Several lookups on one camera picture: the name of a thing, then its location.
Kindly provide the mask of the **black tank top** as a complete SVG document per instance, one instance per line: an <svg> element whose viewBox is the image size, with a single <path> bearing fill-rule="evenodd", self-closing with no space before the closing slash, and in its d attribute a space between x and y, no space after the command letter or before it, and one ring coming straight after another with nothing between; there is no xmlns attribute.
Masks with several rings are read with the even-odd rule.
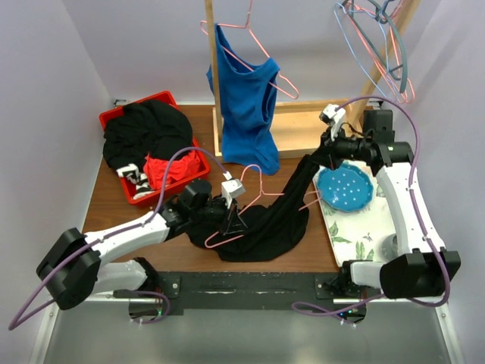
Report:
<svg viewBox="0 0 485 364"><path fill-rule="evenodd" d="M190 242L199 247L205 241L217 244L214 251L225 262L266 262L289 252L305 236L309 210L304 196L319 166L312 155L305 155L277 197L268 207L250 206L242 213L248 230L226 237L214 235L216 224L201 222L191 227L187 235Z"/></svg>

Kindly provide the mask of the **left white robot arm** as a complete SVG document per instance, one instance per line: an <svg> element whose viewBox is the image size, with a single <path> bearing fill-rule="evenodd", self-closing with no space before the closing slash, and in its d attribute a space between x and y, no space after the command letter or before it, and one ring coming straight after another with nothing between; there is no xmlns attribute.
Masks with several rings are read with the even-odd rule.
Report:
<svg viewBox="0 0 485 364"><path fill-rule="evenodd" d="M204 223L213 223L223 232L247 228L236 215L236 199L246 191L242 181L222 182L218 196L211 191L209 182L197 179L158 211L125 224L85 234L70 228L57 239L36 273L61 310L72 309L92 293L105 290L132 290L139 297L150 297L157 288L153 267L144 259L119 263L118 258Z"/></svg>

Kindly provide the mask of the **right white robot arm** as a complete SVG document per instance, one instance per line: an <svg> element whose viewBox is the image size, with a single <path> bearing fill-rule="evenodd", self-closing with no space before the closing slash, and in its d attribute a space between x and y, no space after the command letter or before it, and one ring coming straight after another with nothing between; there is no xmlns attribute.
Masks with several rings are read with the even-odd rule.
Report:
<svg viewBox="0 0 485 364"><path fill-rule="evenodd" d="M396 257L375 262L368 257L342 263L333 284L348 298L365 287L381 290L390 299L408 299L426 306L446 303L450 282L461 260L448 251L433 227L416 177L418 151L407 142L396 142L390 110L371 111L371 129L359 138L342 129L346 111L329 104L320 119L328 125L321 136L322 169L316 187L320 198L341 212L357 212L374 198L371 179L354 161L365 162L382 188L393 220Z"/></svg>

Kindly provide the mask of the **blue tank top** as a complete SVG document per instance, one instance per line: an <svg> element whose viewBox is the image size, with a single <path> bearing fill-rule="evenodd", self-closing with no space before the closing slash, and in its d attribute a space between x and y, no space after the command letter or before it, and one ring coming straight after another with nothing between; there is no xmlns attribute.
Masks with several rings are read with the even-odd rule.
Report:
<svg viewBox="0 0 485 364"><path fill-rule="evenodd" d="M214 25L214 32L224 118L223 158L239 165L255 164L265 174L276 174L280 161L271 123L277 101L274 84L280 68L272 58L263 64L242 60L219 24Z"/></svg>

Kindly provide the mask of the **grey plastic hanger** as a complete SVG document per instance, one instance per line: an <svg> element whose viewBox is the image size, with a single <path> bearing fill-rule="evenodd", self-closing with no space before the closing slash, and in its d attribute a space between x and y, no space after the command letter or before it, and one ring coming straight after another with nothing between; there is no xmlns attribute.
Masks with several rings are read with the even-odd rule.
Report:
<svg viewBox="0 0 485 364"><path fill-rule="evenodd" d="M408 78L406 50L396 23L403 1L398 1L396 5L393 5L393 1L382 1L381 3L368 1L368 3L374 10L363 8L355 1L342 1L336 4L336 8L340 9L352 23L356 35L367 49L381 76L389 84L389 88L396 95L404 96L411 86L411 82ZM366 15L377 24L383 41L390 42L391 50L386 49L383 55L380 54L370 36L356 19L357 15Z"/></svg>

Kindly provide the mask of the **blue dotted plate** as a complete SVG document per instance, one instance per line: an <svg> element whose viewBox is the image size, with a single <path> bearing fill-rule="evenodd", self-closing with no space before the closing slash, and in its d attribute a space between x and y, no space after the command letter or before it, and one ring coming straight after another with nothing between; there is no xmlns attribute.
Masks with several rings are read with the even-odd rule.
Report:
<svg viewBox="0 0 485 364"><path fill-rule="evenodd" d="M336 170L322 168L316 174L316 190L329 207L340 212L359 212L374 195L369 175L359 166L343 163Z"/></svg>

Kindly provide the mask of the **wooden clothes rack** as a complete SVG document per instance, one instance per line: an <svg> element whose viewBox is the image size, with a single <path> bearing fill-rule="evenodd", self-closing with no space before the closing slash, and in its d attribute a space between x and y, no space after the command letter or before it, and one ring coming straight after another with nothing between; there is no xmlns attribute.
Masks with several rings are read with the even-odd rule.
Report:
<svg viewBox="0 0 485 364"><path fill-rule="evenodd" d="M408 12L404 16L404 33L411 23L416 11L418 10L421 1L411 1L412 4L408 7ZM252 12L252 3L249 4L249 13L246 17L246 25L239 26L233 24L226 24L228 27L246 29L251 33L250 18ZM227 162L222 153L223 142L223 127L224 118L221 113L221 97L220 97L220 85L218 80L218 63L216 55L215 44L215 31L205 30L204 25L208 28L214 27L214 15L213 15L213 2L205 1L205 16L206 20L201 20L201 29L204 34L208 36L209 48L211 53L211 67L215 65L215 94L213 107L213 128L214 128L214 150L216 157L220 162ZM363 87L361 94L367 95L377 90L377 82L381 80L381 76L378 74L375 66L371 69L370 79ZM276 147L280 153L280 158L298 158L305 153L313 152L317 148L316 142L312 141L311 136L313 133L320 131L323 132L324 125L320 121L317 121L317 111L323 110L323 108L330 103L336 104L338 101L344 101L343 99L331 99L331 100L314 100L308 102L277 102L275 121L271 126L271 132L276 143ZM370 108L367 104L364 104L364 100L357 101L352 105L346 106L347 113L349 114L351 126L360 131L363 125L363 112L365 109Z"/></svg>

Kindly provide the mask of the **red garment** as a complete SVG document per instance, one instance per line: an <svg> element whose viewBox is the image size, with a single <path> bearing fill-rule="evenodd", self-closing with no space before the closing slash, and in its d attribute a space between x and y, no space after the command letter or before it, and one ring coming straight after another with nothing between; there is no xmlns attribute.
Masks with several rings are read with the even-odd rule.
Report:
<svg viewBox="0 0 485 364"><path fill-rule="evenodd" d="M200 158L194 150L188 152L182 158L174 160L168 168L166 185L171 185L193 176L199 171L200 165ZM150 155L145 157L143 171L147 175L150 187L153 190L161 189L167 167L168 160L153 158Z"/></svg>

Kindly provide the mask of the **floral serving tray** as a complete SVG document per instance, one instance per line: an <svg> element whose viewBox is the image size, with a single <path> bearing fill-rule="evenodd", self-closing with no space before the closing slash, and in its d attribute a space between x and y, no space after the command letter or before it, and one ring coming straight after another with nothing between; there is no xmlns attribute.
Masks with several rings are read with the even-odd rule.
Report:
<svg viewBox="0 0 485 364"><path fill-rule="evenodd" d="M383 189L364 162L344 163L357 165L369 175L374 195L370 204L359 212L340 212L322 200L319 202L336 263L341 266L350 260L385 262L381 253L382 242L396 231Z"/></svg>

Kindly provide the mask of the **grey cup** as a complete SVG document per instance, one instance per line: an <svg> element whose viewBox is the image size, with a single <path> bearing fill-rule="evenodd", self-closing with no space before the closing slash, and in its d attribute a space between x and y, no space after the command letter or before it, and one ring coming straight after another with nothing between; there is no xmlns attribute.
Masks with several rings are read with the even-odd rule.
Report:
<svg viewBox="0 0 485 364"><path fill-rule="evenodd" d="M381 253L385 262L390 262L398 256L398 241L396 234L391 234L383 240Z"/></svg>

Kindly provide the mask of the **black white striped garment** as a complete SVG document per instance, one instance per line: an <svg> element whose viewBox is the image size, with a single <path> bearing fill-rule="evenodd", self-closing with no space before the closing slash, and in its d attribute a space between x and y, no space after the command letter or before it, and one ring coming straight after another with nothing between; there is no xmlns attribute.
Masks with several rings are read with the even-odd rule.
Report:
<svg viewBox="0 0 485 364"><path fill-rule="evenodd" d="M140 199L154 192L150 187L147 175L138 166L130 163L116 170L119 177L127 179L135 187L133 199Z"/></svg>

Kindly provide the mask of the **black clothes pile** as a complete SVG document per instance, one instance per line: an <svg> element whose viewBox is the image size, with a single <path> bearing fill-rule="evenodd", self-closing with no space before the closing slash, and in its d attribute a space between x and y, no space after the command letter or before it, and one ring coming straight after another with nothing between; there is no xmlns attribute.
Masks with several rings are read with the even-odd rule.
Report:
<svg viewBox="0 0 485 364"><path fill-rule="evenodd" d="M167 161L192 145L189 119L172 105L148 100L126 105L123 112L104 132L103 156L114 170L129 164L143 169L147 156Z"/></svg>

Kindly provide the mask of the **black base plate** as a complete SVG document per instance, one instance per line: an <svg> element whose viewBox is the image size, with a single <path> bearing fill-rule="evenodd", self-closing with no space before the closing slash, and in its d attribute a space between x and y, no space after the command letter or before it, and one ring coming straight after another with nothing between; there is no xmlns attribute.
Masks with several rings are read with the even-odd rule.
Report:
<svg viewBox="0 0 485 364"><path fill-rule="evenodd" d="M297 301L328 309L336 299L370 297L371 288L336 286L337 273L160 271L171 315L187 309L290 310Z"/></svg>

